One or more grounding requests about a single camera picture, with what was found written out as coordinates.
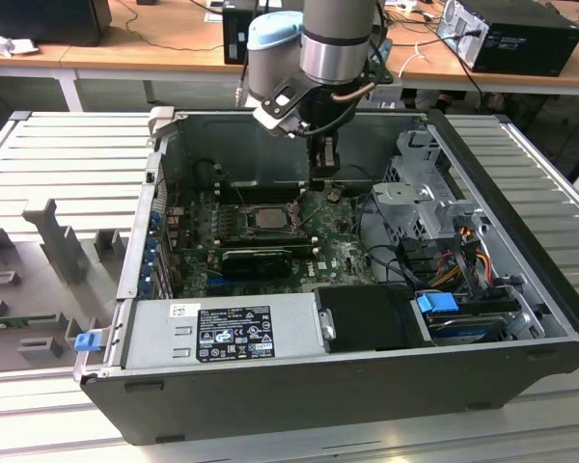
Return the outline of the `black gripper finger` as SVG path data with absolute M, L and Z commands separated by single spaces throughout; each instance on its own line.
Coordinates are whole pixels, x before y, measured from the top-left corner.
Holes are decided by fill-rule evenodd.
M 322 156 L 325 153 L 325 141 L 322 137 L 309 139 L 309 187 L 312 191 L 322 191 L 324 181 L 321 179 L 321 167 L 325 165 Z
M 337 139 L 326 137 L 324 139 L 324 171 L 327 177 L 335 175 L 341 167 L 340 156 L 337 152 Z

